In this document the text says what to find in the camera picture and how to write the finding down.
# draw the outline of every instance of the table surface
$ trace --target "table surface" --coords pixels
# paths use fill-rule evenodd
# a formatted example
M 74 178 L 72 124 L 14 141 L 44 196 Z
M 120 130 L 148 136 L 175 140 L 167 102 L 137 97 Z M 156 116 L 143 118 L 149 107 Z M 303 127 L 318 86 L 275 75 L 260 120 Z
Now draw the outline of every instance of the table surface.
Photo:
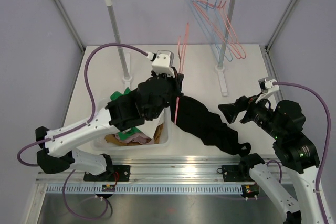
M 217 108 L 219 104 L 232 103 L 242 95 L 251 96 L 260 92 L 258 80 L 268 76 L 266 66 L 259 48 L 259 45 L 243 45 L 247 57 L 244 60 L 234 59 L 232 62 L 225 62 L 225 79 L 228 88 L 228 96 L 221 95 L 218 75 L 215 72 L 216 61 L 212 55 L 209 45 L 188 45 L 185 54 L 183 73 L 183 93 L 204 103 L 211 112 L 218 113 L 223 122 L 224 116 Z M 151 52 L 158 50 L 169 50 L 175 53 L 174 65 L 178 67 L 177 45 L 142 45 L 139 48 Z M 85 87 L 83 70 L 89 54 L 97 46 L 88 46 L 80 67 L 78 78 L 72 94 L 65 126 L 88 117 L 91 113 L 91 103 Z M 145 81 L 151 75 L 151 64 L 138 52 L 124 49 L 124 52 L 131 53 L 131 74 L 133 81 L 131 89 L 135 89 L 140 82 Z M 96 103 L 106 100 L 113 92 L 123 91 L 123 72 L 119 61 L 116 47 L 109 47 L 99 51 L 92 59 L 88 78 Z M 272 108 L 276 106 L 275 98 L 269 99 Z M 274 140 L 253 122 L 240 124 L 243 117 L 241 113 L 236 122 L 230 127 L 238 131 L 240 143 L 249 142 L 252 145 L 251 153 L 258 153 L 263 158 L 276 157 L 272 144 Z M 83 144 L 79 149 L 100 154 L 93 150 L 91 143 Z M 205 146 L 195 136 L 180 130 L 172 125 L 172 139 L 167 147 L 148 148 L 138 150 L 106 151 L 106 154 L 114 158 L 227 158 L 237 160 L 238 155 L 232 156 L 220 151 L 215 146 Z

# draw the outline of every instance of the white plastic bin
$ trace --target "white plastic bin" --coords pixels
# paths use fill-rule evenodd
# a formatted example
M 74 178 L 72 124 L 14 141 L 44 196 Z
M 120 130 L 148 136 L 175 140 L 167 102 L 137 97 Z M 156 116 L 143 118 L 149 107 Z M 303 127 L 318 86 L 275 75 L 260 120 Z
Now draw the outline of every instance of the white plastic bin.
M 145 144 L 138 146 L 117 146 L 113 143 L 108 143 L 105 140 L 105 136 L 99 137 L 91 141 L 91 147 L 96 151 L 114 151 L 114 150 L 134 150 L 134 149 L 148 149 L 166 147 L 171 140 L 172 121 L 170 115 L 170 107 L 164 109 L 164 123 L 163 130 L 158 144 Z

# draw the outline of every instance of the brown cloth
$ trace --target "brown cloth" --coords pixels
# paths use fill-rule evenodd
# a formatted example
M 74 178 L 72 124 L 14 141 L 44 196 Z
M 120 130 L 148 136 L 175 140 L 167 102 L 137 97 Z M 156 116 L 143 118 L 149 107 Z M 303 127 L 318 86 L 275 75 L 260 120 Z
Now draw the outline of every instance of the brown cloth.
M 159 143 L 162 130 L 163 130 L 163 124 L 159 125 L 156 128 L 156 131 L 155 131 L 155 134 L 154 134 L 154 144 L 158 144 Z M 117 146 L 138 146 L 138 145 L 143 145 L 143 144 L 139 144 L 137 142 L 129 142 L 128 144 L 122 143 L 118 139 L 116 139 L 116 137 L 114 136 L 114 134 L 106 135 L 105 136 L 105 140 L 106 140 L 106 142 L 115 144 Z

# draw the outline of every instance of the black cloth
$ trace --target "black cloth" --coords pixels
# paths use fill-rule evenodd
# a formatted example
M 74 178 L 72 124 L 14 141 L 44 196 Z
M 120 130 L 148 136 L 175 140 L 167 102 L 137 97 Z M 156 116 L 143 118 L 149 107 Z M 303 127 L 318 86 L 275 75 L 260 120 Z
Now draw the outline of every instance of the black cloth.
M 238 132 L 223 123 L 218 114 L 210 112 L 204 104 L 188 96 L 180 97 L 176 125 L 202 140 L 204 145 L 215 145 L 231 155 L 246 156 L 249 143 L 238 143 Z M 176 98 L 171 101 L 171 119 L 175 120 Z

